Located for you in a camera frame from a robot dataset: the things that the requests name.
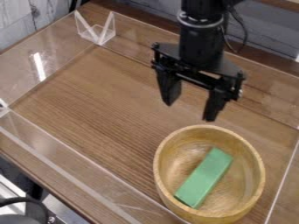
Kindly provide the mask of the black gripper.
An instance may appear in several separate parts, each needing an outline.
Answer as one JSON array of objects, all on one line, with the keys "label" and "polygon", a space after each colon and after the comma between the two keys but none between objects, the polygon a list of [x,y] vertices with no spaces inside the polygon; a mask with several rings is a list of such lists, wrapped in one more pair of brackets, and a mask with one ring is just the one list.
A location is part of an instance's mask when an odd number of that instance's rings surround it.
[{"label": "black gripper", "polygon": [[163,102],[171,106],[181,94],[181,82],[188,81],[209,91],[201,119],[213,122],[229,100],[236,100],[245,75],[225,59],[224,45],[228,13],[203,17],[185,10],[177,15],[179,43],[155,42],[152,68]]}]

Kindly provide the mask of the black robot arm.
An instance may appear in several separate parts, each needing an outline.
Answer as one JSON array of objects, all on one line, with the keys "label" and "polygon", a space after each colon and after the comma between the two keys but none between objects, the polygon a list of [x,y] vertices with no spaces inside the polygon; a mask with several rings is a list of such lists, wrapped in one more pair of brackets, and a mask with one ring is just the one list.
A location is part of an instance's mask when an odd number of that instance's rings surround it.
[{"label": "black robot arm", "polygon": [[235,5],[243,0],[181,0],[180,41],[152,44],[152,69],[163,102],[172,105],[187,81],[209,91],[201,119],[216,120],[227,102],[241,95],[245,74],[224,56],[228,20],[241,22]]}]

